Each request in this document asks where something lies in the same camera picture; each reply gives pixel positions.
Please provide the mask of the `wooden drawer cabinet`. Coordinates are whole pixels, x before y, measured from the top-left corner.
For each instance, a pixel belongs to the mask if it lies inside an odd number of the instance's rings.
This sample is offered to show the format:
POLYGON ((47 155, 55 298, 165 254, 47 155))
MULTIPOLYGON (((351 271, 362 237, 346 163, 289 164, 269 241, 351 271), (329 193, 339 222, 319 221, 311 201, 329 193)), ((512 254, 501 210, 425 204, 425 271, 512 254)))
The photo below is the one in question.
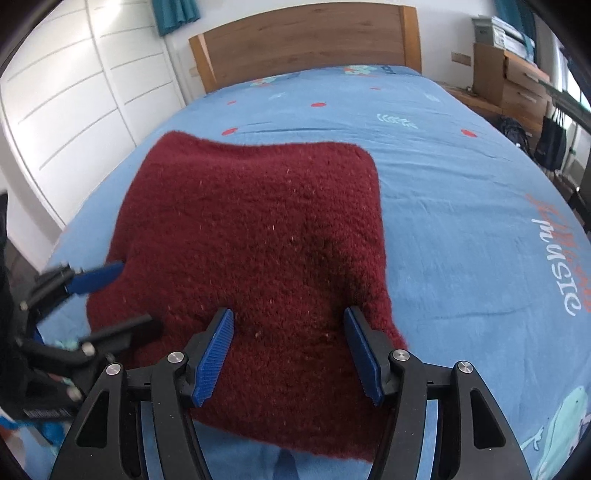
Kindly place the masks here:
POLYGON ((473 91, 519 121, 533 136, 542 131, 550 97, 549 77, 521 57, 498 47, 474 44, 473 91))

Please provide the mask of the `light blue printed bed sheet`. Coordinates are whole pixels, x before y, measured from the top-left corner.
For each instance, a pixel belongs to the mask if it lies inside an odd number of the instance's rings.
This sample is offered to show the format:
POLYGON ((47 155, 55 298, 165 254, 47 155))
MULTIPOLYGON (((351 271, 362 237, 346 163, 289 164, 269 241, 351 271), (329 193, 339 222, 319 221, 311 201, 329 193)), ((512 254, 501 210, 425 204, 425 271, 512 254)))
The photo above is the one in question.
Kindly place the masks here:
POLYGON ((533 476, 558 473, 590 424, 590 243, 523 152, 433 81, 389 66, 224 88, 163 124, 172 130, 368 151, 394 320, 411 350, 473 362, 533 476))

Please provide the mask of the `black bag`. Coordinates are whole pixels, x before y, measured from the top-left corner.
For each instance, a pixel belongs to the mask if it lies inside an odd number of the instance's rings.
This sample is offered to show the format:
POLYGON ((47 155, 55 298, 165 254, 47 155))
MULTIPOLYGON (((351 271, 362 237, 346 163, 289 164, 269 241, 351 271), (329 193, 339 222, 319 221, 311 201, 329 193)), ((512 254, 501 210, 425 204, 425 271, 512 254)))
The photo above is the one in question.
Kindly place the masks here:
POLYGON ((552 117, 545 117, 540 140, 534 152, 535 161, 544 169, 555 171, 561 168, 567 145, 564 128, 564 113, 556 108, 552 117))

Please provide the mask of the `dark red knitted sweater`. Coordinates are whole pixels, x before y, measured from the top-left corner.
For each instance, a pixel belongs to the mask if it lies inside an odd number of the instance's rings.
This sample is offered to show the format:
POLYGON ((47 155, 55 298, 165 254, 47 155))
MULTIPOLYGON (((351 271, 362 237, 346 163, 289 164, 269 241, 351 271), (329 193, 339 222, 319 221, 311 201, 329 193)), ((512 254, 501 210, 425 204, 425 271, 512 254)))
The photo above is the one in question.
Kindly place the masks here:
POLYGON ((92 330, 148 314, 160 337, 126 357, 149 365, 222 307, 235 334, 201 424, 337 458, 374 457, 385 411, 363 392, 342 327, 359 307, 396 346, 377 168, 348 143, 239 146, 165 134, 119 210, 90 295, 92 330))

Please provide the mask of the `teal window curtain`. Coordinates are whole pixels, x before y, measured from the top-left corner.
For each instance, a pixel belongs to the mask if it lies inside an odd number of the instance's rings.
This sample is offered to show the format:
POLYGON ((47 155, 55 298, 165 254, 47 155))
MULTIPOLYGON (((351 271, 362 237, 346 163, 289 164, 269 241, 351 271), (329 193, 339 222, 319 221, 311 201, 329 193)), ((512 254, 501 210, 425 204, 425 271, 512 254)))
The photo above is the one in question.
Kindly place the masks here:
POLYGON ((152 0, 151 3, 161 37, 200 18, 195 0, 152 0))

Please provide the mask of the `wooden bed headboard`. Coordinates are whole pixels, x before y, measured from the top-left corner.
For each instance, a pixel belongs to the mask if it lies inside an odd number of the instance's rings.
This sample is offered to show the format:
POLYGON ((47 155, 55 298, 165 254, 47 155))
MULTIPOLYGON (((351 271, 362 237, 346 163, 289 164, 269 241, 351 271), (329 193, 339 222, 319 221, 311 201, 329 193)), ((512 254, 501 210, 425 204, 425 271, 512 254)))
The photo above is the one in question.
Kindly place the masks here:
POLYGON ((263 77, 358 65, 422 71, 417 9, 370 2, 271 10, 190 38, 207 93, 263 77))

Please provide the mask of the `white wardrobe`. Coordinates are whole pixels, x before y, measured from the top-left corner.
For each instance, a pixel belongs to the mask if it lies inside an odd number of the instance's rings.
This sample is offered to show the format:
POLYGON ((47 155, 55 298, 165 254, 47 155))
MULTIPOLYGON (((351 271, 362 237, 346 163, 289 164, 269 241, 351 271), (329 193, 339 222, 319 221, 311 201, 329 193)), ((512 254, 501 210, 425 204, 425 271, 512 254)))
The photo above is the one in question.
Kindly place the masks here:
POLYGON ((60 2, 1 77, 17 161, 59 226, 184 105, 147 1, 60 2))

